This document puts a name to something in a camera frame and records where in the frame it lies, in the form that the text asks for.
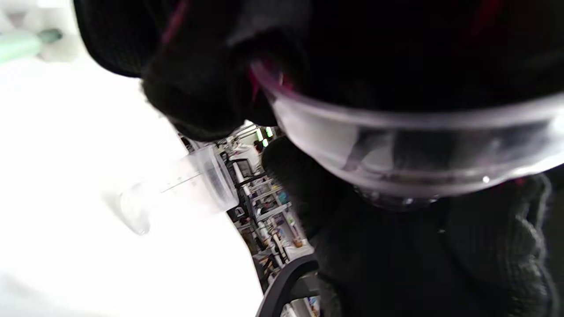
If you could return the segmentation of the person's left hand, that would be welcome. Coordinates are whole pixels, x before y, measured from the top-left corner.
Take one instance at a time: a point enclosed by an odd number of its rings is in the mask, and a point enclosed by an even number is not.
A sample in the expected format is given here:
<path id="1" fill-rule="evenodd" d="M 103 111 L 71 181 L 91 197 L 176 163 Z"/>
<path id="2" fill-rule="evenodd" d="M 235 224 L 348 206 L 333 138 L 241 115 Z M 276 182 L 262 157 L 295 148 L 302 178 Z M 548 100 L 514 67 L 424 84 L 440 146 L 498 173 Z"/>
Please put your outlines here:
<path id="1" fill-rule="evenodd" d="M 437 112 L 563 91 L 561 0 L 75 0 L 91 57 L 187 138 L 275 119 L 250 63 L 345 107 Z"/>

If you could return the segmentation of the person's right hand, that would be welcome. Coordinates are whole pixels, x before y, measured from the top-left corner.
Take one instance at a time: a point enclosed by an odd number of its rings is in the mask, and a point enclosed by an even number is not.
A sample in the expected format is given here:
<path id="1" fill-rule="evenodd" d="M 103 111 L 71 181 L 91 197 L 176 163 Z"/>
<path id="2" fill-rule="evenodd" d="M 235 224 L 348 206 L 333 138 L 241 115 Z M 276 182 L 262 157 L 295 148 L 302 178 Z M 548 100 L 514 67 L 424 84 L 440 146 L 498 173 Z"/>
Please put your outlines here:
<path id="1" fill-rule="evenodd" d="M 545 174 L 391 211 L 287 138 L 262 165 L 288 194 L 319 265 L 327 317 L 561 317 L 563 234 Z"/>

